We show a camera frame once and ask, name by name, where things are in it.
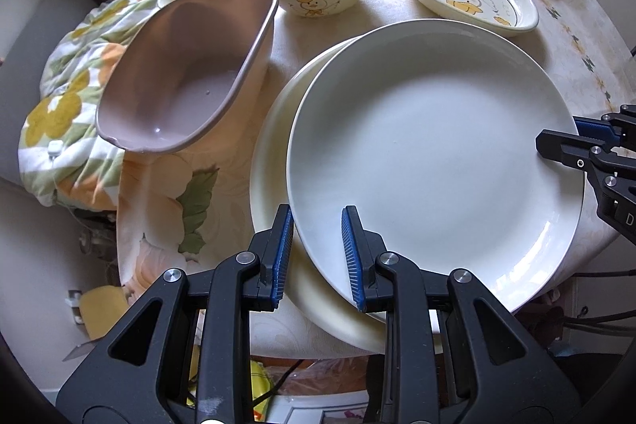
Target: table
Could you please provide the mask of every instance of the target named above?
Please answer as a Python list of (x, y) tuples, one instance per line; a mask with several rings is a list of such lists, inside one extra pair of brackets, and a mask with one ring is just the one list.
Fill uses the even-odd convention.
[[(599, 117), (634, 99), (628, 81), (631, 54), (595, 0), (533, 1), (540, 12), (539, 29), (517, 37), (514, 43), (548, 72), (573, 114)], [(258, 130), (278, 92), (307, 61), (371, 29), (434, 16), (416, 0), (362, 0), (324, 19), (305, 19), (279, 10), (268, 76), (246, 136), (233, 155), (210, 157), (185, 150), (148, 159), (126, 154), (120, 185), (118, 248), (122, 282), (134, 296), (143, 291), (147, 279), (167, 267), (178, 265), (189, 273), (214, 267), (239, 247), (247, 246), (252, 236), (249, 167)], [(161, 178), (169, 178), (174, 184), (171, 190), (177, 193), (161, 192)], [(202, 192), (210, 194), (211, 199), (207, 217), (195, 231), (203, 245), (196, 253), (178, 253), (173, 236), (179, 231), (182, 235), (183, 223), (180, 211), (170, 200), (179, 197), (179, 189), (188, 189), (192, 178), (207, 186)], [(550, 286), (567, 278), (615, 238), (615, 231), (596, 218), (595, 209), (593, 192), (586, 186), (579, 228)], [(183, 210), (188, 211), (188, 203), (183, 203)], [(253, 354), (324, 358), (365, 353), (327, 335), (287, 299), (275, 313), (252, 313), (251, 322)]]

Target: stacked plates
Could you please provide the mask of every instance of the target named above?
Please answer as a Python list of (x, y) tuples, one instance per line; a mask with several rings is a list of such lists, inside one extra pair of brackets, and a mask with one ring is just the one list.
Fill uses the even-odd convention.
[(559, 266), (583, 201), (583, 174), (537, 155), (544, 128), (576, 133), (556, 87), (476, 26), (407, 21), (326, 51), (282, 91), (254, 151), (256, 229), (287, 199), (297, 226), (285, 293), (336, 337), (382, 349), (384, 315), (352, 305), (340, 214), (355, 205), (388, 249), (468, 268), (516, 310)]

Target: yellow flower print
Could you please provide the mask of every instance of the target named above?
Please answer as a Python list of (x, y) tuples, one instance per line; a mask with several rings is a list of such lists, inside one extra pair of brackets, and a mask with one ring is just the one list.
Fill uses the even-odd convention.
[(102, 23), (108, 21), (112, 17), (118, 15), (123, 9), (125, 9), (130, 4), (129, 0), (119, 0), (116, 3), (107, 7), (103, 12), (101, 12), (97, 17), (95, 17), (87, 26), (82, 26), (81, 28), (75, 29), (71, 33), (72, 39), (77, 39), (84, 35), (89, 29), (92, 29), (96, 26), (101, 25)]
[[(79, 73), (68, 90), (61, 96), (48, 96), (40, 101), (27, 117), (29, 126), (26, 129), (24, 140), (28, 147), (37, 143), (46, 134), (51, 139), (61, 138), (71, 127), (73, 119), (81, 112), (81, 98), (78, 92), (88, 86), (88, 70)], [(58, 98), (57, 106), (49, 110), (53, 98)]]

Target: green leaf pattern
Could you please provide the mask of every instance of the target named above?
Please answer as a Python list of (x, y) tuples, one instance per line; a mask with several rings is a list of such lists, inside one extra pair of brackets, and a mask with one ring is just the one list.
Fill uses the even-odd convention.
[(212, 189), (216, 183), (219, 170), (197, 171), (186, 186), (186, 190), (177, 201), (183, 207), (183, 229), (185, 237), (179, 245), (179, 253), (198, 254), (206, 244), (198, 228), (207, 217), (207, 210), (212, 199)]

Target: metal screw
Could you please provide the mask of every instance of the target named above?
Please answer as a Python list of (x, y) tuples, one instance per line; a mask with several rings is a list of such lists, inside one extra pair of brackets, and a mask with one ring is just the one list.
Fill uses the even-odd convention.
[(465, 284), (473, 280), (473, 275), (468, 270), (455, 270), (453, 277), (457, 282)]
[(384, 254), (380, 256), (380, 262), (382, 264), (395, 264), (397, 261), (399, 261), (399, 257), (393, 252), (384, 252)]
[(256, 256), (252, 254), (252, 252), (241, 252), (239, 255), (237, 255), (237, 262), (239, 264), (249, 264), (255, 258)]
[(181, 270), (179, 268), (170, 268), (163, 272), (163, 280), (166, 282), (176, 282), (181, 278)]

